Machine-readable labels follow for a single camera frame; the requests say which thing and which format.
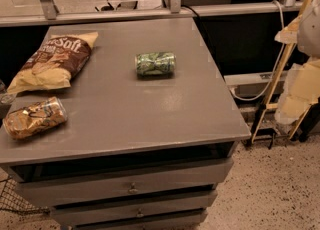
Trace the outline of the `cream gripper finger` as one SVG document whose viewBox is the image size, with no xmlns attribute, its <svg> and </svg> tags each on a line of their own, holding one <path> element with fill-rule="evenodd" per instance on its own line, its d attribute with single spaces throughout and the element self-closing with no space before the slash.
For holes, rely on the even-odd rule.
<svg viewBox="0 0 320 230">
<path fill-rule="evenodd" d="M 303 65 L 288 71 L 278 100 L 275 119 L 280 124 L 296 121 L 320 97 L 320 59 L 310 57 Z"/>
<path fill-rule="evenodd" d="M 299 15 L 294 20 L 292 20 L 286 27 L 280 30 L 276 34 L 275 40 L 283 44 L 296 44 L 301 18 L 302 16 Z"/>
</svg>

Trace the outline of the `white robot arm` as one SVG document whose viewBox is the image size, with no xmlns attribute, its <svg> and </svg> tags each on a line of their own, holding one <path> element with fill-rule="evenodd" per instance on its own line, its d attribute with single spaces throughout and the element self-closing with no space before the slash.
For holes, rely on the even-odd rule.
<svg viewBox="0 0 320 230">
<path fill-rule="evenodd" d="M 303 65 L 292 65 L 278 100 L 276 121 L 291 124 L 320 97 L 320 0 L 313 0 L 302 15 L 277 33 L 275 40 L 296 43 L 309 57 Z"/>
</svg>

